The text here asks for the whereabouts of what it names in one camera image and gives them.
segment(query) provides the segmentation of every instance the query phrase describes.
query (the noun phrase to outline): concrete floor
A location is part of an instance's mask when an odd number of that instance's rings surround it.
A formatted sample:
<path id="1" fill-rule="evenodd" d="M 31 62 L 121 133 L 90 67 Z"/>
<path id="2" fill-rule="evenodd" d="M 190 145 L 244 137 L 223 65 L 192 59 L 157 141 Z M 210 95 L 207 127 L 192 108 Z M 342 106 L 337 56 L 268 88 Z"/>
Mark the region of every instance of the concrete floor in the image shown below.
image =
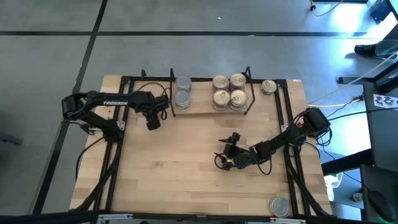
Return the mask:
<path id="1" fill-rule="evenodd" d="M 334 4 L 318 3 L 318 13 Z M 0 31 L 91 31 L 100 5 L 101 0 L 0 0 Z M 345 39 L 97 37 L 81 90 L 99 90 L 103 75 L 138 75 L 142 68 L 153 76 L 167 76 L 172 67 L 176 74 L 212 77 L 241 71 L 249 65 L 255 78 L 303 80 L 307 100 L 312 101 L 338 88 L 338 77 L 362 75 L 381 62 L 353 53 L 356 44 L 372 44 L 383 38 L 365 4 L 343 3 L 324 17 L 308 13 L 309 5 L 307 0 L 109 0 L 101 31 L 368 32 L 369 35 Z M 88 39 L 0 36 L 3 96 L 0 131 L 24 139 L 21 146 L 0 142 L 1 215 L 26 214 L 32 208 L 60 124 L 60 100 L 72 91 Z M 379 71 L 393 62 L 387 62 Z M 361 86 L 350 86 L 317 103 L 344 103 L 361 93 Z M 336 115 L 362 110 L 364 105 L 357 103 Z M 323 111 L 330 114 L 333 109 Z M 349 122 L 344 126 L 341 121 L 332 124 L 334 136 L 327 151 L 347 155 L 369 147 L 366 117 L 356 116 L 346 121 Z M 68 210 L 75 162 L 85 141 L 85 133 L 70 126 L 44 212 Z"/>

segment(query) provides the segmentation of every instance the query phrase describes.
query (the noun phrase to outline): can lid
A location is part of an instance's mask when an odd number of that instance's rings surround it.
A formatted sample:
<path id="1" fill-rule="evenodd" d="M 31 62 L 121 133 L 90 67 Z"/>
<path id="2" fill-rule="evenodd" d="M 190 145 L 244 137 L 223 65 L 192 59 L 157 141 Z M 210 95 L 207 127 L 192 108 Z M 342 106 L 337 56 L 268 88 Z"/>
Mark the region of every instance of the can lid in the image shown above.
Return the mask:
<path id="1" fill-rule="evenodd" d="M 248 96 L 242 90 L 235 90 L 231 93 L 231 101 L 234 105 L 241 106 L 246 103 Z"/>
<path id="2" fill-rule="evenodd" d="M 281 197 L 272 199 L 269 202 L 269 209 L 278 218 L 286 218 L 289 215 L 289 203 Z"/>
<path id="3" fill-rule="evenodd" d="M 272 80 L 264 80 L 261 83 L 261 87 L 263 90 L 269 92 L 269 93 L 273 93 L 276 91 L 277 85 L 274 81 Z"/>
<path id="4" fill-rule="evenodd" d="M 217 75 L 213 78 L 213 85 L 217 88 L 226 88 L 229 85 L 229 80 L 225 75 Z"/>
<path id="5" fill-rule="evenodd" d="M 234 86 L 243 86 L 246 83 L 246 77 L 242 73 L 235 73 L 229 79 Z"/>
<path id="6" fill-rule="evenodd" d="M 189 93 L 187 91 L 180 90 L 176 92 L 174 100 L 176 105 L 187 106 L 189 105 Z"/>
<path id="7" fill-rule="evenodd" d="M 213 100 L 217 105 L 224 106 L 229 103 L 230 96 L 227 91 L 219 90 L 219 91 L 215 92 Z"/>
<path id="8" fill-rule="evenodd" d="M 177 84 L 178 88 L 182 89 L 189 89 L 191 87 L 191 83 L 191 78 L 186 75 L 179 76 L 175 80 L 175 84 Z"/>

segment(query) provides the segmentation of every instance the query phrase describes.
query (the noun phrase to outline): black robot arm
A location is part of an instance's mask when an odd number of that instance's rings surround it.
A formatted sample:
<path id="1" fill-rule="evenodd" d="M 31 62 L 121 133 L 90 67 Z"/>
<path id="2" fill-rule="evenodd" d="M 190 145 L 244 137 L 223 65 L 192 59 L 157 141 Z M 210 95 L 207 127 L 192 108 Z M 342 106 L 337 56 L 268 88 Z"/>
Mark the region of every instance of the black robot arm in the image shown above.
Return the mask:
<path id="1" fill-rule="evenodd" d="M 136 113 L 142 113 L 147 120 L 149 130 L 160 127 L 158 113 L 169 107 L 166 95 L 154 97 L 149 91 L 135 91 L 131 94 L 75 93 L 62 100 L 62 114 L 65 119 L 78 119 L 102 130 L 105 141 L 117 142 L 121 138 L 121 131 L 117 122 L 104 119 L 91 110 L 96 106 L 130 106 Z"/>
<path id="2" fill-rule="evenodd" d="M 296 118 L 298 119 L 299 117 L 303 117 L 303 124 L 295 122 Z M 219 140 L 225 142 L 226 145 L 223 153 L 216 154 L 215 157 L 215 162 L 217 158 L 221 158 L 222 166 L 217 165 L 217 163 L 216 165 L 224 170 L 230 170 L 232 167 L 243 169 L 249 165 L 259 165 L 270 160 L 278 148 L 284 146 L 284 149 L 288 149 L 289 145 L 301 146 L 305 143 L 307 136 L 319 136 L 326 133 L 330 127 L 329 121 L 318 108 L 307 108 L 296 118 L 284 132 L 271 140 L 259 142 L 249 147 L 248 150 L 236 145 L 240 138 L 238 133 L 233 133 L 228 139 Z M 323 216 L 328 215 L 301 181 L 289 157 L 285 158 L 285 163 L 288 173 L 293 177 L 315 213 Z"/>

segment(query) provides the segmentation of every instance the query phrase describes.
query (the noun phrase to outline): canned food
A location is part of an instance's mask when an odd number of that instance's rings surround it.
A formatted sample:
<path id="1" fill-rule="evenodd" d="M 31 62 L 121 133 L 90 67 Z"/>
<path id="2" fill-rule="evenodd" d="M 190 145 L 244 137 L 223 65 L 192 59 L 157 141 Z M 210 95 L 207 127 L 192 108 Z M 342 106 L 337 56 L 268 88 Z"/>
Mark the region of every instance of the canned food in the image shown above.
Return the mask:
<path id="1" fill-rule="evenodd" d="M 190 100 L 189 100 L 189 93 L 184 90 L 180 90 L 176 92 L 174 96 L 174 102 L 177 108 L 184 110 L 189 107 Z"/>
<path id="2" fill-rule="evenodd" d="M 213 91 L 227 90 L 229 87 L 229 80 L 225 75 L 217 75 L 213 78 Z"/>
<path id="3" fill-rule="evenodd" d="M 246 101 L 248 100 L 248 96 L 242 90 L 235 90 L 231 93 L 231 104 L 229 107 L 232 110 L 239 111 L 246 105 Z"/>
<path id="4" fill-rule="evenodd" d="M 269 210 L 279 218 L 286 218 L 289 215 L 289 208 L 289 202 L 281 197 L 276 197 L 269 202 Z"/>
<path id="5" fill-rule="evenodd" d="M 191 78 L 186 75 L 181 75 L 175 79 L 175 84 L 178 90 L 191 91 Z"/>
<path id="6" fill-rule="evenodd" d="M 265 95 L 273 94 L 277 89 L 277 84 L 272 80 L 264 80 L 261 83 L 261 92 Z"/>
<path id="7" fill-rule="evenodd" d="M 225 90 L 218 90 L 213 96 L 213 107 L 218 111 L 225 110 L 230 101 L 229 93 Z"/>
<path id="8" fill-rule="evenodd" d="M 242 73 L 235 73 L 229 79 L 229 90 L 241 90 L 244 88 L 244 84 L 246 84 L 246 77 Z"/>

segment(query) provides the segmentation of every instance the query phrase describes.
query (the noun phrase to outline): wooden tabletop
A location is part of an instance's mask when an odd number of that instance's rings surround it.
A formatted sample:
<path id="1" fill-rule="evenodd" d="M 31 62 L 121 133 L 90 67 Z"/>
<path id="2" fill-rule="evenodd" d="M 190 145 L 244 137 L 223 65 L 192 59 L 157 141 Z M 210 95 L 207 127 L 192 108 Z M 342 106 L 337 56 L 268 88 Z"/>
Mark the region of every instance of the wooden tabletop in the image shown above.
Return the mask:
<path id="1" fill-rule="evenodd" d="M 101 91 L 117 93 L 120 80 L 119 75 L 106 75 Z M 134 89 L 145 83 L 136 81 Z M 169 86 L 168 82 L 159 83 Z M 288 80 L 287 83 L 295 116 L 307 107 L 303 84 L 300 80 Z M 214 152 L 221 153 L 224 149 L 224 144 L 218 140 L 226 139 L 232 132 L 241 135 L 239 146 L 245 148 L 280 133 L 274 95 L 263 95 L 260 84 L 254 84 L 254 88 L 256 102 L 246 116 L 240 113 L 179 114 L 174 118 L 168 109 L 168 118 L 160 121 L 161 127 L 148 131 L 143 115 L 129 110 L 112 211 L 271 216 L 271 199 L 283 197 L 290 203 L 283 153 L 272 156 L 269 176 L 261 174 L 257 166 L 224 171 L 213 162 Z M 142 90 L 151 91 L 155 96 L 162 93 L 157 85 Z M 280 97 L 287 123 L 282 90 Z M 96 113 L 111 118 L 113 110 L 113 107 L 101 106 L 97 107 Z M 89 136 L 87 145 L 101 136 L 101 133 Z M 106 142 L 102 141 L 84 154 L 71 208 L 79 206 L 97 184 L 105 147 Z M 318 152 L 305 144 L 301 160 L 309 191 L 323 209 L 331 213 Z M 267 172 L 269 162 L 261 167 Z M 108 186 L 102 196 L 101 208 L 104 208 L 107 192 Z M 296 194 L 299 212 L 303 213 L 297 186 Z"/>

